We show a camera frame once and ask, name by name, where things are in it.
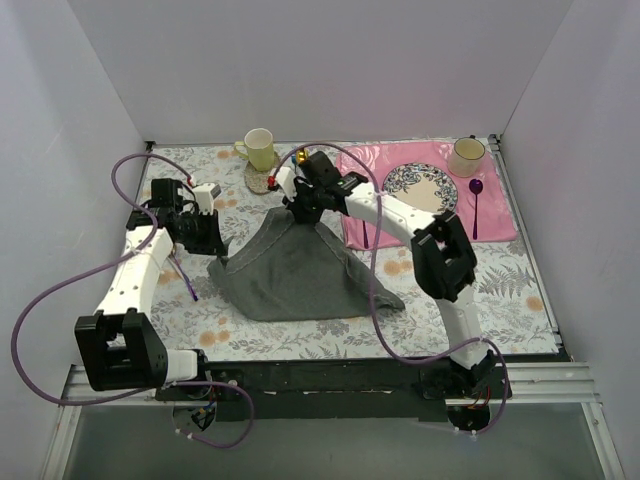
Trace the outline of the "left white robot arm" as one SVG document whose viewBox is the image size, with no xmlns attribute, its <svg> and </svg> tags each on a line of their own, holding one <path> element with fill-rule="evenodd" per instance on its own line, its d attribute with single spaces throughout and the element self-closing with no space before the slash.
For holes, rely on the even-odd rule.
<svg viewBox="0 0 640 480">
<path fill-rule="evenodd" d="M 80 317 L 74 334 L 91 387 L 96 391 L 159 388 L 173 382 L 193 400 L 213 386 L 195 349 L 169 350 L 151 324 L 152 300 L 162 267 L 181 245 L 188 253 L 224 257 L 215 199 L 216 183 L 191 188 L 164 178 L 151 183 L 151 197 L 132 210 L 126 224 L 126 261 L 94 314 Z"/>
</svg>

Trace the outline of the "grey cloth napkin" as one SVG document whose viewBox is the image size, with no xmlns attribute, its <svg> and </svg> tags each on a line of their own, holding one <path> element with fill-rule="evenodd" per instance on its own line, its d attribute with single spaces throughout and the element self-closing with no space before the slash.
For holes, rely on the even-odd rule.
<svg viewBox="0 0 640 480">
<path fill-rule="evenodd" d="M 259 322 L 332 320 L 370 313 L 370 269 L 323 223 L 300 224 L 270 209 L 234 256 L 215 259 L 209 278 L 246 318 Z"/>
</svg>

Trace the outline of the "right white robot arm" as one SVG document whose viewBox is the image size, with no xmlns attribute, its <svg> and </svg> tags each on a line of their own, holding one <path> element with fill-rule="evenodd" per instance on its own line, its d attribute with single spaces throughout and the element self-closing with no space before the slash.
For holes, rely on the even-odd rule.
<svg viewBox="0 0 640 480">
<path fill-rule="evenodd" d="M 489 390 L 490 377 L 504 357 L 481 331 L 473 284 L 477 258 L 458 215 L 418 210 L 383 192 L 367 165 L 341 173 L 317 151 L 295 167 L 284 161 L 273 168 L 270 190 L 281 190 L 283 203 L 299 223 L 315 224 L 327 211 L 370 223 L 412 254 L 414 277 L 431 297 L 445 326 L 454 389 L 464 397 Z"/>
</svg>

